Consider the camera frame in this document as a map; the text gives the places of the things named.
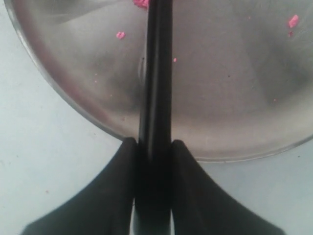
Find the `metal bowl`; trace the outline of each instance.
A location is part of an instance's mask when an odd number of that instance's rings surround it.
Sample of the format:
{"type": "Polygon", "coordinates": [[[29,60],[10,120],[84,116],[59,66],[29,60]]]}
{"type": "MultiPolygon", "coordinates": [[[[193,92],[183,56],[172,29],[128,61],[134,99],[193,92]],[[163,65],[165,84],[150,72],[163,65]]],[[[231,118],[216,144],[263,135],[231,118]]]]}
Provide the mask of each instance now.
{"type": "MultiPolygon", "coordinates": [[[[136,137],[147,11],[132,0],[5,3],[54,89],[103,130],[136,137]]],[[[268,156],[312,138],[311,1],[174,0],[173,39],[173,138],[199,161],[268,156]]]]}

